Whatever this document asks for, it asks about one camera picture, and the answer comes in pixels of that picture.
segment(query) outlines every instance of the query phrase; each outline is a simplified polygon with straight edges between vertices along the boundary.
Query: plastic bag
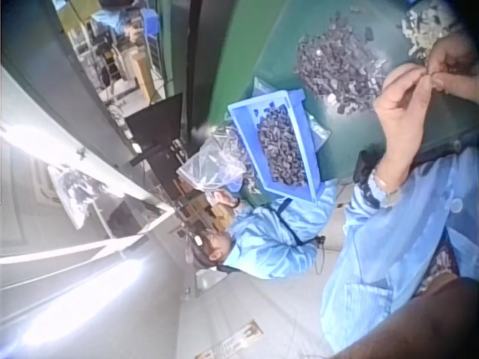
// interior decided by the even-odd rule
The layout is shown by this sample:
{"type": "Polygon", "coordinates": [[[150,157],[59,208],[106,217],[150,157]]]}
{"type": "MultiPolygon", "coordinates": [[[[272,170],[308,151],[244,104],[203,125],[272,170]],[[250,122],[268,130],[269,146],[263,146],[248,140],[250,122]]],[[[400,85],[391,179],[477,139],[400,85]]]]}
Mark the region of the plastic bag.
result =
{"type": "Polygon", "coordinates": [[[232,155],[237,135],[224,126],[207,138],[198,153],[186,161],[177,173],[199,191],[215,191],[242,179],[246,166],[232,155]]]}
{"type": "Polygon", "coordinates": [[[99,195],[124,197],[124,193],[113,191],[107,185],[72,168],[49,166],[48,172],[58,198],[77,230],[83,227],[88,217],[88,207],[99,195]]]}
{"type": "MultiPolygon", "coordinates": [[[[253,83],[253,97],[266,95],[267,93],[272,93],[277,91],[272,85],[267,82],[259,79],[258,77],[254,78],[253,83]]],[[[326,142],[328,137],[331,135],[331,131],[323,128],[315,119],[312,114],[306,112],[308,116],[309,127],[311,128],[311,134],[313,136],[314,149],[318,151],[321,146],[326,142]]]]}

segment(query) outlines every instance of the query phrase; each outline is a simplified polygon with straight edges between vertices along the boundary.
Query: hand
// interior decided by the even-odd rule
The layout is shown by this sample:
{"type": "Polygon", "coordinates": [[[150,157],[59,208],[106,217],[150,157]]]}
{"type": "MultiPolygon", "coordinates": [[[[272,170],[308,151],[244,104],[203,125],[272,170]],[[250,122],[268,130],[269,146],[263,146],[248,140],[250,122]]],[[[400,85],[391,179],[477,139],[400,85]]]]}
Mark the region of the hand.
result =
{"type": "Polygon", "coordinates": [[[403,184],[419,151],[431,90],[427,69],[408,64],[385,80],[382,95],[374,105],[386,137],[386,152],[377,175],[387,192],[403,184]]]}
{"type": "Polygon", "coordinates": [[[427,68],[437,91],[479,102],[478,55],[464,34],[439,39],[429,55],[427,68]]]}
{"type": "Polygon", "coordinates": [[[123,30],[125,32],[125,36],[129,38],[129,41],[131,43],[134,43],[137,41],[138,38],[140,38],[143,35],[143,28],[137,27],[133,24],[126,24],[123,27],[123,30]]]}
{"type": "Polygon", "coordinates": [[[224,189],[215,191],[214,196],[218,202],[223,203],[226,206],[232,207],[237,203],[237,199],[234,198],[230,192],[225,191],[224,189]]]}

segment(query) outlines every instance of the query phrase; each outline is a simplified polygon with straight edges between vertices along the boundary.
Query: fluorescent light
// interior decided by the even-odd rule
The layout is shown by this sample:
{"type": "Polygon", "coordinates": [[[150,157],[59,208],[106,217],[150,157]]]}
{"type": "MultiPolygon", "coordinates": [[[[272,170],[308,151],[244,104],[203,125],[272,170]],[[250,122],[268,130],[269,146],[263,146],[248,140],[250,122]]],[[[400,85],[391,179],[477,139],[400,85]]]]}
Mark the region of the fluorescent light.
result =
{"type": "Polygon", "coordinates": [[[24,343],[38,346],[70,334],[118,297],[140,272],[141,262],[127,260],[55,299],[34,319],[24,343]]]}
{"type": "Polygon", "coordinates": [[[0,135],[7,142],[36,159],[54,166],[71,164],[79,160],[79,156],[70,148],[41,129],[26,125],[4,124],[3,127],[0,135]]]}

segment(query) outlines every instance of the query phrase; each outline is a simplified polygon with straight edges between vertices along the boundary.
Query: clear plastic bag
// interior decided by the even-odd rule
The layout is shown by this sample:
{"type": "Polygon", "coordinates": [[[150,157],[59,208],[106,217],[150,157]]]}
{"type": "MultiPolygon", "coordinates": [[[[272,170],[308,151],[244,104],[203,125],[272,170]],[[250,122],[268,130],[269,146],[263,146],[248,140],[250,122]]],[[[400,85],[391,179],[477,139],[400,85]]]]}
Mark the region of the clear plastic bag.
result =
{"type": "MultiPolygon", "coordinates": [[[[277,91],[272,85],[267,82],[259,79],[258,77],[254,78],[253,83],[253,97],[266,95],[267,93],[272,93],[277,91]]],[[[311,128],[311,134],[313,136],[314,149],[318,151],[321,146],[326,142],[328,137],[331,135],[331,131],[323,128],[315,119],[312,114],[306,112],[308,116],[309,127],[311,128]]]]}
{"type": "Polygon", "coordinates": [[[242,179],[246,166],[232,154],[236,135],[224,126],[207,138],[198,153],[186,161],[177,173],[199,191],[215,191],[242,179]]]}
{"type": "Polygon", "coordinates": [[[48,172],[65,212],[77,230],[83,227],[88,217],[88,207],[99,195],[124,197],[124,193],[113,191],[107,185],[72,168],[49,166],[48,172]]]}
{"type": "MultiPolygon", "coordinates": [[[[274,91],[274,87],[254,78],[252,96],[274,91]]],[[[331,132],[321,127],[313,116],[307,115],[314,146],[318,150],[331,132]]],[[[244,184],[249,193],[260,193],[254,165],[228,112],[224,124],[215,130],[199,152],[186,161],[177,173],[193,188],[203,192],[215,191],[224,186],[237,192],[244,184]]]]}

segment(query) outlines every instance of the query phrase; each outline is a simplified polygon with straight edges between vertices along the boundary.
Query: wrist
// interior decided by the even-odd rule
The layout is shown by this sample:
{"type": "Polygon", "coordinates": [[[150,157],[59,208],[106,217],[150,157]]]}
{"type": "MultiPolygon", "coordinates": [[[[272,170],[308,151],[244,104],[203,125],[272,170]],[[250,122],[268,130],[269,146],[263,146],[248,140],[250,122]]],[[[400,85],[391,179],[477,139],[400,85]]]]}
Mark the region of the wrist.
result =
{"type": "Polygon", "coordinates": [[[376,184],[390,194],[405,183],[410,167],[410,161],[397,159],[386,152],[377,165],[376,184]]]}

